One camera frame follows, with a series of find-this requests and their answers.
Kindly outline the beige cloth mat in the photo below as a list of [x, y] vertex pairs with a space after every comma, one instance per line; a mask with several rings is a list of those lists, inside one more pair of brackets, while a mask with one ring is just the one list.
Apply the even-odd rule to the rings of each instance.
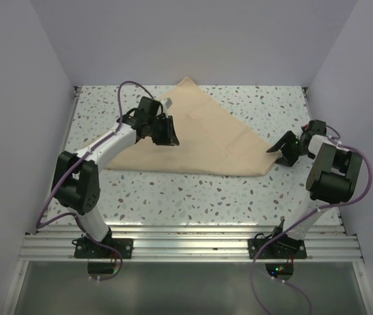
[[179, 145], [158, 146], [145, 138], [115, 157], [108, 169], [257, 177], [281, 156], [269, 153], [270, 143], [189, 77], [160, 97], [172, 101], [168, 112]]

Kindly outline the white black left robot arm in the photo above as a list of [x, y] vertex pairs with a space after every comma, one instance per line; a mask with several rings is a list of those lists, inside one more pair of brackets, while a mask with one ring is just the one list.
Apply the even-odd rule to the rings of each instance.
[[58, 156], [52, 196], [78, 220], [81, 230], [91, 238], [89, 249], [97, 257], [107, 257], [113, 249], [113, 242], [107, 238], [109, 227], [97, 209], [100, 172], [113, 158], [145, 138], [157, 146], [178, 146], [173, 118], [168, 114], [171, 106], [169, 98], [158, 101], [144, 96], [136, 108], [119, 117], [92, 144]]

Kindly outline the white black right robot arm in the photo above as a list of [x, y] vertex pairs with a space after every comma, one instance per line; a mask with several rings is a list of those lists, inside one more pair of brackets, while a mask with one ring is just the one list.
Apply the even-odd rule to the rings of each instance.
[[307, 176], [307, 192], [292, 218], [283, 219], [282, 233], [268, 242], [269, 252], [274, 257], [284, 257], [292, 249], [289, 240], [302, 241], [309, 229], [327, 210], [348, 203], [355, 192], [363, 156], [354, 148], [340, 142], [340, 134], [327, 134], [329, 126], [321, 120], [311, 120], [302, 126], [302, 133], [296, 136], [287, 131], [267, 153], [280, 152], [276, 163], [291, 167], [299, 157], [313, 160]]

